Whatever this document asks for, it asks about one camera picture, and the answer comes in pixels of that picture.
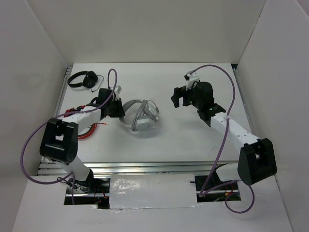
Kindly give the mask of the white over-ear headphones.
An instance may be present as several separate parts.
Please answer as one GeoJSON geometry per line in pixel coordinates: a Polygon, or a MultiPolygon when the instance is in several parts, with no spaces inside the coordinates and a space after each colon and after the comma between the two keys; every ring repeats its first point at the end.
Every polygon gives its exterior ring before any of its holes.
{"type": "Polygon", "coordinates": [[[146,99],[132,99],[123,104],[124,112],[126,113],[129,108],[139,103],[132,122],[127,124],[125,117],[119,118],[123,126],[130,128],[133,132],[147,130],[152,128],[156,122],[159,121],[159,109],[153,100],[146,99]]]}

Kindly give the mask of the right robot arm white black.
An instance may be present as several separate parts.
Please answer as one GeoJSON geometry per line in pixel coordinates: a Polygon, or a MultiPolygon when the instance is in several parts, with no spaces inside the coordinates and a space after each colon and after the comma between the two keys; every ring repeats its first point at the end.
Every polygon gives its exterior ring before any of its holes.
{"type": "Polygon", "coordinates": [[[223,142],[229,141],[237,152],[239,159],[236,164],[226,164],[215,168],[210,177],[211,186],[221,189],[228,181],[241,181],[251,186],[278,171],[273,143],[261,139],[234,121],[226,110],[215,103],[212,85],[208,82],[194,81],[191,87],[176,87],[171,100],[174,107],[193,106],[197,114],[209,127],[223,135],[223,142]]]}

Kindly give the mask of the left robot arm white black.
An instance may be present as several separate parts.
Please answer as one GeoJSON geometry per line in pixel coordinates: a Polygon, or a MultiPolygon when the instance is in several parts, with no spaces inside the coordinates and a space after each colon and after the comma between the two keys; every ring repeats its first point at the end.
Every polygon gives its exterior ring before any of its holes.
{"type": "Polygon", "coordinates": [[[101,88],[98,97],[78,113],[63,119],[52,118],[45,127],[40,155],[60,164],[68,173],[73,173],[75,183],[83,192],[94,190],[100,181],[93,171],[78,158],[78,135],[87,127],[99,123],[106,117],[120,118],[125,115],[119,97],[121,87],[101,88]]]}

